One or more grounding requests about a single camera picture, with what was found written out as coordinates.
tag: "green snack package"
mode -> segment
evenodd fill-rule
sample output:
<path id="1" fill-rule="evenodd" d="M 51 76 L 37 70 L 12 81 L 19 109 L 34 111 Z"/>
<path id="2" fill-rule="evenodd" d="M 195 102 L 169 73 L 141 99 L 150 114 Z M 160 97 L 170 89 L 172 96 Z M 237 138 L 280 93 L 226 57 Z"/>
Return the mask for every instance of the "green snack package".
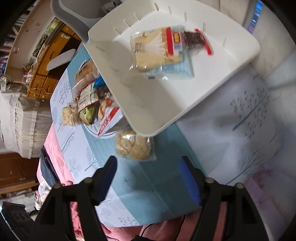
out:
<path id="1" fill-rule="evenodd" d="M 79 113 L 79 117 L 86 125 L 90 125 L 94 117 L 95 107 L 93 105 L 84 108 Z"/>

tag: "blue stripe on tablecloth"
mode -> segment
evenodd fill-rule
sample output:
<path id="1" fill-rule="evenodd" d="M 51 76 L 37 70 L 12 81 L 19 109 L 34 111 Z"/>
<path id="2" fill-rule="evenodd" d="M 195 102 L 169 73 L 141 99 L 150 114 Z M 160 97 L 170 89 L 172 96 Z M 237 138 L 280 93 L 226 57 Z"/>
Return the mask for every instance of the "blue stripe on tablecloth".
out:
<path id="1" fill-rule="evenodd" d="M 90 56 L 83 47 L 68 66 L 72 86 L 78 68 Z M 100 166 L 110 155 L 116 155 L 115 138 L 97 139 L 84 133 Z M 200 168 L 187 140 L 176 124 L 170 125 L 155 138 L 157 160 L 137 162 L 118 158 L 118 169 L 112 188 L 140 225 L 157 223 L 190 213 L 198 208 L 182 181 L 178 162 L 183 155 Z"/>

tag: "screw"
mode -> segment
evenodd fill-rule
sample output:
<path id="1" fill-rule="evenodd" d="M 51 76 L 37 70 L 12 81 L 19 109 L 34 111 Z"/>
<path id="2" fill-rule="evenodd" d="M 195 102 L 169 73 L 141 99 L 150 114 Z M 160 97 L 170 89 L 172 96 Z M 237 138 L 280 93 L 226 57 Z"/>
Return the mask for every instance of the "screw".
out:
<path id="1" fill-rule="evenodd" d="M 235 184 L 235 186 L 238 188 L 238 189 L 243 189 L 244 188 L 244 185 L 242 183 L 237 183 Z"/>
<path id="2" fill-rule="evenodd" d="M 214 179 L 213 178 L 211 178 L 211 177 L 207 177 L 206 179 L 205 179 L 205 181 L 207 182 L 207 183 L 214 183 Z"/>
<path id="3" fill-rule="evenodd" d="M 87 177 L 83 180 L 85 183 L 91 183 L 92 182 L 92 178 L 91 177 Z"/>
<path id="4" fill-rule="evenodd" d="M 62 187 L 62 185 L 61 185 L 60 183 L 56 183 L 56 184 L 54 184 L 54 188 L 55 188 L 55 189 L 58 189 L 58 188 L 60 188 L 60 187 Z"/>

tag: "pink bedding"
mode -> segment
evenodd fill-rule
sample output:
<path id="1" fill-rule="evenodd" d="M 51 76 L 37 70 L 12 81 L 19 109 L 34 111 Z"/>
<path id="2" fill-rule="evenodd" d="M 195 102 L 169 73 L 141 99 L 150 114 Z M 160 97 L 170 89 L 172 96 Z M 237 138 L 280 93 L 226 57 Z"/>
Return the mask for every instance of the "pink bedding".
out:
<path id="1" fill-rule="evenodd" d="M 70 171 L 67 165 L 65 164 L 63 154 L 61 152 L 61 148 L 59 146 L 53 125 L 49 130 L 44 146 L 61 183 L 64 185 L 72 185 L 74 183 L 74 180 L 70 174 Z M 37 178 L 39 182 L 44 181 L 41 174 L 40 163 L 37 170 Z M 79 238 L 83 238 L 76 202 L 71 203 L 71 210 L 72 210 L 72 221 L 73 221 L 75 235 Z M 217 224 L 216 233 L 214 236 L 215 241 L 221 239 L 221 234 L 224 227 L 225 213 L 226 213 L 226 205 L 224 203 L 221 203 L 219 220 Z M 196 212 L 187 214 L 185 217 L 182 216 L 172 220 L 164 221 L 162 223 L 156 223 L 156 224 L 150 225 L 147 229 L 146 227 L 148 225 L 137 226 L 137 227 L 111 228 L 111 227 L 105 227 L 102 224 L 102 228 L 108 240 L 110 241 L 111 240 L 130 241 L 135 237 L 135 235 L 143 235 L 144 237 L 150 238 L 152 240 L 157 240 L 157 241 L 167 241 L 167 240 L 175 240 L 177 231 L 181 227 L 180 233 L 176 241 L 188 241 L 194 230 L 194 227 L 197 223 L 199 216 L 200 216 L 200 212 L 196 211 Z"/>

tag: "white plastic basket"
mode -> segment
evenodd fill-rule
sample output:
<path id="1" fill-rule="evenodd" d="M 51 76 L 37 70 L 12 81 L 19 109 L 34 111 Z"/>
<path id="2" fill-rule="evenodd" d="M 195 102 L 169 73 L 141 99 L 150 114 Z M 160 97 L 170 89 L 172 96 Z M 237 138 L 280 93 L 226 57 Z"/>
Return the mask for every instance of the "white plastic basket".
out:
<path id="1" fill-rule="evenodd" d="M 123 78 L 133 63 L 130 36 L 184 25 L 203 31 L 213 56 L 192 57 L 195 77 Z M 258 53 L 257 40 L 219 11 L 195 0 L 128 0 L 89 31 L 85 45 L 122 111 L 139 134 L 155 136 L 221 86 Z"/>

